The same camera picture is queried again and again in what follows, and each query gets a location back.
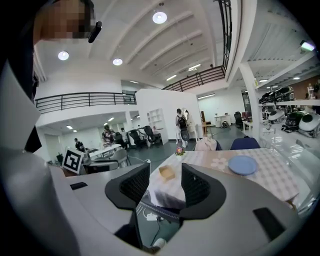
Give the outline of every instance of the small box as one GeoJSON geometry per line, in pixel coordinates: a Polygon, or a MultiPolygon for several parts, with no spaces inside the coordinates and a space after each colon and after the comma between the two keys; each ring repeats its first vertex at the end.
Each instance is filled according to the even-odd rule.
{"type": "Polygon", "coordinates": [[[159,172],[164,181],[170,181],[176,177],[174,170],[170,165],[165,165],[159,168],[159,172]]]}

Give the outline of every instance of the blue plate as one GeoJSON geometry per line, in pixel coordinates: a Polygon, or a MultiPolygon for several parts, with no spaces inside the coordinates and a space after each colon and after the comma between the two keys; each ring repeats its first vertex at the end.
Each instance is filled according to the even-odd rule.
{"type": "Polygon", "coordinates": [[[246,155],[232,157],[228,161],[228,166],[231,171],[239,175],[250,175],[258,169],[256,160],[246,155]]]}

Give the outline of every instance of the round ceiling light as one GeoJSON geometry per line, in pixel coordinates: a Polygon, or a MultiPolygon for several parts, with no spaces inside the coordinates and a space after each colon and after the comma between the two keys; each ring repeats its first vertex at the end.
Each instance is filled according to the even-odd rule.
{"type": "Polygon", "coordinates": [[[69,53],[67,51],[59,52],[58,58],[62,61],[66,61],[69,58],[69,53]]]}
{"type": "Polygon", "coordinates": [[[114,65],[116,65],[116,66],[120,66],[121,64],[122,64],[122,59],[120,59],[120,58],[115,58],[114,60],[113,60],[113,64],[114,65]]]}
{"type": "Polygon", "coordinates": [[[162,24],[167,20],[167,15],[160,11],[153,15],[152,20],[154,23],[162,24]]]}

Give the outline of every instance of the person wearing backpack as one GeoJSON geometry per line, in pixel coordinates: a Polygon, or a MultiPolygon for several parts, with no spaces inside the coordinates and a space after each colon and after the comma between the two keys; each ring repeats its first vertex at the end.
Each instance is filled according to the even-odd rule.
{"type": "Polygon", "coordinates": [[[187,120],[185,119],[180,108],[176,110],[176,114],[177,114],[175,117],[176,144],[178,144],[179,139],[181,139],[182,147],[186,148],[188,146],[188,140],[190,137],[188,132],[187,120]]]}

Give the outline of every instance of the microphone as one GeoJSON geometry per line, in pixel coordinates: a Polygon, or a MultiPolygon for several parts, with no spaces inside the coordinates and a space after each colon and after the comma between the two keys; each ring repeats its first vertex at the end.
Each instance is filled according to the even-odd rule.
{"type": "Polygon", "coordinates": [[[101,29],[102,29],[102,22],[98,21],[95,24],[95,27],[94,27],[93,31],[91,32],[91,34],[90,34],[90,36],[88,38],[89,44],[91,44],[91,43],[93,43],[95,41],[95,39],[99,35],[101,29]]]}

